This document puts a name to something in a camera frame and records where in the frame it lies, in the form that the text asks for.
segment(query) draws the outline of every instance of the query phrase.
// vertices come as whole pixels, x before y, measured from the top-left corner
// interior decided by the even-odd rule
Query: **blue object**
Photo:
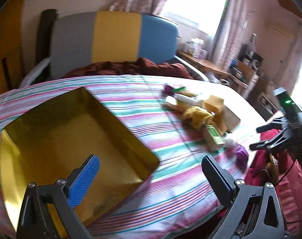
[[[99,169],[99,157],[92,155],[89,162],[84,164],[80,174],[69,187],[68,203],[71,208],[81,204]]]
[[[163,18],[142,15],[139,57],[156,64],[172,60],[177,48],[177,25]]]

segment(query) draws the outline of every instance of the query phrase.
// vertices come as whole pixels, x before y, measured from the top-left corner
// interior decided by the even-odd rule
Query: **table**
[[[159,158],[160,165],[150,186],[132,201],[88,227],[94,239],[175,238],[206,222],[220,210],[218,200],[201,170],[207,155],[227,169],[235,179],[244,173],[227,158],[224,150],[208,152],[202,135],[161,105],[164,84],[186,86],[203,98],[216,95],[240,119],[234,134],[248,149],[259,141],[255,128],[262,117],[229,87],[198,80],[161,76],[88,76],[49,81],[0,95],[0,133],[27,110],[55,96],[85,87],[116,115]],[[249,152],[249,161],[254,157]],[[12,237],[0,187],[0,230]]]
[[[217,73],[224,77],[230,76],[230,74],[227,71],[223,70],[222,68],[216,66],[211,61],[208,61],[206,59],[198,59],[198,58],[192,57],[191,55],[184,53],[182,51],[177,51],[176,55],[196,64],[199,67],[199,70]]]

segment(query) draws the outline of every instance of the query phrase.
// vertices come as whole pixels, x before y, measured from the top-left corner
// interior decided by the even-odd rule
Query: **gray panel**
[[[50,47],[50,72],[59,79],[69,71],[91,63],[96,12],[62,17],[54,23]]]

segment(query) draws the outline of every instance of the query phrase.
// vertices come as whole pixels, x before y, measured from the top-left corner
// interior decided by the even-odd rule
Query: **ribbed blue pad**
[[[94,156],[69,188],[68,203],[71,208],[81,204],[99,169],[99,157]]]

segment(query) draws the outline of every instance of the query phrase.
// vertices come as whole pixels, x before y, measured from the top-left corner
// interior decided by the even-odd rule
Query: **brown blanket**
[[[100,62],[93,63],[86,67],[77,68],[67,73],[63,78],[90,76],[90,75],[121,75],[121,74],[142,74],[180,77],[193,79],[184,65],[175,63],[163,63],[157,65],[146,58],[139,58],[136,62]]]

